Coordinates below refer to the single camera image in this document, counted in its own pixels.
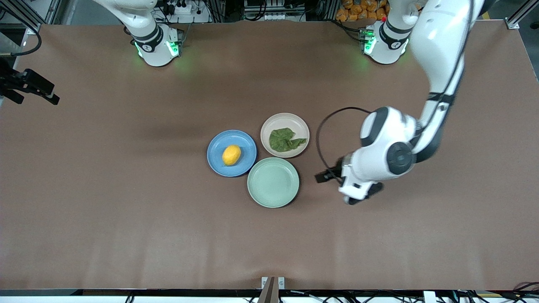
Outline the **beige plate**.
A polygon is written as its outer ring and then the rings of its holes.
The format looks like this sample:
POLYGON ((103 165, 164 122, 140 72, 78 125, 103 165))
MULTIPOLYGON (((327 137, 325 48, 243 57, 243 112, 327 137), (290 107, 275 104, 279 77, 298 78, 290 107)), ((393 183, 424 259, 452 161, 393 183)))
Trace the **beige plate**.
POLYGON ((300 155, 308 146, 310 139, 310 130, 305 121, 297 115, 291 113, 279 113, 268 118, 262 125, 260 131, 260 140, 268 153, 275 157, 292 158, 300 155), (277 151, 271 147, 271 133, 278 129, 290 129, 287 134, 293 133, 289 137, 290 140, 298 142, 299 139, 304 139, 304 142, 298 144, 296 148, 277 151))

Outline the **blue plate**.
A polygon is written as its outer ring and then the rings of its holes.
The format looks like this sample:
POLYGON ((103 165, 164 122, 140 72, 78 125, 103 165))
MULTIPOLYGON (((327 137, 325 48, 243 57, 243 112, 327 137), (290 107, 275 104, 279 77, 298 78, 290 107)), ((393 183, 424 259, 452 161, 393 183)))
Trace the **blue plate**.
POLYGON ((207 149, 207 160, 210 167, 219 175, 237 177, 245 174, 254 165, 257 158, 257 147, 254 140, 240 130, 226 130, 215 136, 207 149), (229 145, 241 148, 241 157, 233 166, 225 166, 221 159, 222 153, 229 145))

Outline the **green lettuce leaf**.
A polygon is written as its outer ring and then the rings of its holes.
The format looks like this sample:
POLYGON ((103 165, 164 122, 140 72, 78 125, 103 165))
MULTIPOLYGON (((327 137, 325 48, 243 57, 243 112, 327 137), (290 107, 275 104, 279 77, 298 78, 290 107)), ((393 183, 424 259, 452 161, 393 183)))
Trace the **green lettuce leaf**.
POLYGON ((271 131, 268 142, 272 150, 285 153, 307 142, 306 138, 294 138, 294 136, 295 133, 290 128, 274 129, 271 131))

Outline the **pale green plate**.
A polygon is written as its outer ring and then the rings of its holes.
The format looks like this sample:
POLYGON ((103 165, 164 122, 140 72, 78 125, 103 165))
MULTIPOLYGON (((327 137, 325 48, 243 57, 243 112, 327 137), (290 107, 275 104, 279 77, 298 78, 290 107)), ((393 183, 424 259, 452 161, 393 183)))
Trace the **pale green plate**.
POLYGON ((258 161, 248 174, 248 192, 262 207, 289 205, 299 192, 298 171, 289 161, 270 157, 258 161))

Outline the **bag of oranges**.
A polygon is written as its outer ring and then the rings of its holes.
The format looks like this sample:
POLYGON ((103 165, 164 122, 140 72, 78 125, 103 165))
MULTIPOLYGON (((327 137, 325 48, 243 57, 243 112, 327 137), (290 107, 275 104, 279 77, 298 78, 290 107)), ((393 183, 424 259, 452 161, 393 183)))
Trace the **bag of oranges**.
POLYGON ((427 0, 402 0, 405 6, 403 11, 391 12, 393 4, 400 4, 401 0, 341 0, 333 19, 338 22, 358 21, 361 19, 375 19, 387 21, 391 16, 398 22, 414 25, 427 0))

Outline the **white power strip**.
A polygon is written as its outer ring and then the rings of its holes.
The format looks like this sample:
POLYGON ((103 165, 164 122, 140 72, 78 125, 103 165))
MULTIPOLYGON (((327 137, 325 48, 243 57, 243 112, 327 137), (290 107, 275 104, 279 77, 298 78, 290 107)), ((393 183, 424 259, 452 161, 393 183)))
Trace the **white power strip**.
POLYGON ((160 3, 165 16, 187 16, 194 10, 192 0, 160 0, 160 3))

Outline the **metal table edge bracket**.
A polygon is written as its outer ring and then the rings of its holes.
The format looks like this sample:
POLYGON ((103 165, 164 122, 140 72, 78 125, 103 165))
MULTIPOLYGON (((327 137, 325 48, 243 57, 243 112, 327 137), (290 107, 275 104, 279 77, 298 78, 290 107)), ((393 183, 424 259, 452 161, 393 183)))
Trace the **metal table edge bracket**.
POLYGON ((258 297, 257 303, 281 303, 280 291, 284 289, 284 277, 263 277, 262 291, 258 297))

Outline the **aluminium frame profile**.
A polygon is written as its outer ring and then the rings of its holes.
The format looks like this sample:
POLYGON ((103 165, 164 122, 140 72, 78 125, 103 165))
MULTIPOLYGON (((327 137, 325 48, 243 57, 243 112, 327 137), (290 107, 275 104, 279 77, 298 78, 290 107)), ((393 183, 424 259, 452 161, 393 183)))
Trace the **aluminium frame profile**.
POLYGON ((519 29, 518 23, 533 10, 538 0, 526 0, 510 17, 505 18, 507 29, 519 29))
POLYGON ((65 0, 0 0, 0 32, 57 24, 63 2, 65 0))

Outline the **yellow lemon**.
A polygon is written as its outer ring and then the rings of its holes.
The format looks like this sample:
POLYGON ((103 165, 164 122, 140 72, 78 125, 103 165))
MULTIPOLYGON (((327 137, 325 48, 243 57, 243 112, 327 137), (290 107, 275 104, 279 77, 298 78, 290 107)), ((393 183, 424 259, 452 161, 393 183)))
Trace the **yellow lemon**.
POLYGON ((225 166, 233 166, 241 157, 241 148, 238 145, 229 145, 222 153, 222 161, 225 166))

